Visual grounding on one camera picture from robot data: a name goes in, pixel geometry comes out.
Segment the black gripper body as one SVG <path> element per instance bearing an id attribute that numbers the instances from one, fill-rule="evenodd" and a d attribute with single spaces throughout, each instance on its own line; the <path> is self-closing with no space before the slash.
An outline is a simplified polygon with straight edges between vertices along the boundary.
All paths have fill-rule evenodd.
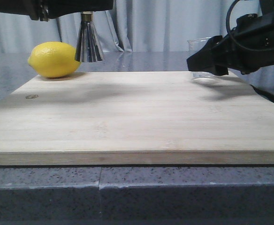
<path id="1" fill-rule="evenodd" d="M 260 1 L 262 15 L 246 14 L 230 27 L 230 17 L 238 1 L 230 5 L 226 15 L 227 35 L 222 40 L 223 66 L 250 74 L 274 65 L 274 0 Z"/>
<path id="2" fill-rule="evenodd" d="M 48 21 L 43 0 L 0 0 L 0 13 L 27 15 L 31 20 Z"/>

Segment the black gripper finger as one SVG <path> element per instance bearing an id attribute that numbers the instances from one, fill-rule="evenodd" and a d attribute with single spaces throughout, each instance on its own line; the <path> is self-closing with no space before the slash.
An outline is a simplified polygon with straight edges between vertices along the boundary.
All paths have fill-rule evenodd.
<path id="1" fill-rule="evenodd" d="M 204 37 L 188 40 L 191 56 L 187 58 L 187 68 L 191 72 L 205 72 L 215 76 L 228 75 L 228 68 L 217 65 L 212 48 L 221 40 L 222 36 Z"/>
<path id="2" fill-rule="evenodd" d="M 78 12 L 111 10 L 113 4 L 113 0 L 44 0 L 43 21 Z"/>

